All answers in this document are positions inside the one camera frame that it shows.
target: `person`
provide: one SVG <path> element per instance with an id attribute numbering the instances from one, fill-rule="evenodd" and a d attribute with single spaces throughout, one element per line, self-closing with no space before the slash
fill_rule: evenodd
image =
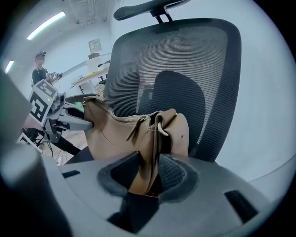
<path id="1" fill-rule="evenodd" d="M 46 52 L 41 51 L 35 56 L 36 68 L 32 72 L 33 85 L 41 80 L 46 80 L 52 84 L 54 81 L 59 79 L 59 75 L 53 77 L 52 74 L 48 73 L 47 69 L 42 67 L 44 64 L 45 54 Z"/>

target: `fluorescent light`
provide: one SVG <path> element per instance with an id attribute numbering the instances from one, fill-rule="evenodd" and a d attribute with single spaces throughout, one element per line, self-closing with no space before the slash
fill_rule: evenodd
<path id="1" fill-rule="evenodd" d="M 13 63 L 14 63 L 14 60 L 11 60 L 9 63 L 8 63 L 8 65 L 6 66 L 6 68 L 5 68 L 5 73 L 8 73 L 8 71 L 9 71 L 9 69 L 11 68 L 11 66 L 13 65 Z"/>
<path id="2" fill-rule="evenodd" d="M 45 27 L 49 26 L 51 23 L 55 22 L 59 18 L 65 16 L 64 12 L 60 12 L 59 14 L 53 16 L 49 20 L 45 21 L 42 25 L 40 25 L 36 30 L 34 30 L 28 37 L 27 39 L 31 40 L 33 39 L 40 31 L 42 31 Z"/>

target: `wooden table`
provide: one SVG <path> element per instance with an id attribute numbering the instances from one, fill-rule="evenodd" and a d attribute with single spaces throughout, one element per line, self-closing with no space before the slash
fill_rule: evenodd
<path id="1" fill-rule="evenodd" d="M 93 84 L 92 84 L 91 79 L 93 79 L 93 78 L 99 78 L 99 77 L 101 77 L 101 76 L 104 76 L 105 74 L 108 73 L 108 71 L 109 71 L 109 68 L 106 68 L 106 69 L 103 69 L 103 70 L 100 70 L 100 71 L 94 72 L 94 73 L 92 73 L 92 74 L 89 74 L 89 75 L 87 75 L 87 76 L 85 76 L 85 77 L 80 78 L 80 79 L 77 80 L 77 81 L 74 81 L 74 82 L 72 83 L 72 86 L 78 87 L 79 90 L 81 91 L 81 93 L 84 94 L 84 93 L 83 93 L 83 89 L 81 88 L 81 85 L 84 84 L 84 83 L 88 83 L 89 86 L 91 87 L 91 90 L 92 90 L 91 93 L 96 93 L 96 90 L 95 90 L 95 88 L 94 88 L 94 86 L 93 86 Z"/>

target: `tan leather handbag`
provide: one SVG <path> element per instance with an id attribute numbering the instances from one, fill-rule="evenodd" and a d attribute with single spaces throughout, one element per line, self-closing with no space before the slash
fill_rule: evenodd
<path id="1" fill-rule="evenodd" d="M 148 115 L 117 117 L 101 96 L 86 97 L 85 120 L 94 124 L 85 131 L 94 159 L 139 151 L 139 166 L 130 193 L 146 194 L 158 174 L 159 153 L 188 154 L 189 128 L 185 116 L 174 109 Z"/>

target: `mesh chair back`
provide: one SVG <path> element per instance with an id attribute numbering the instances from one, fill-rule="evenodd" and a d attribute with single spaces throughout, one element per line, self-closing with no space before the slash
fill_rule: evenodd
<path id="1" fill-rule="evenodd" d="M 104 96 L 119 116 L 176 109 L 186 116 L 192 157 L 213 162 L 234 114 L 241 37 L 220 19 L 149 26 L 114 44 Z"/>

